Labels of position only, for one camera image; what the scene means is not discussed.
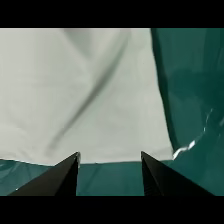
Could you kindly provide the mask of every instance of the green surface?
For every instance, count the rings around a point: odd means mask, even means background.
[[[174,149],[194,146],[169,166],[224,195],[224,29],[154,28],[160,90]],[[0,195],[47,167],[0,163]],[[143,195],[140,163],[82,165],[78,195]]]

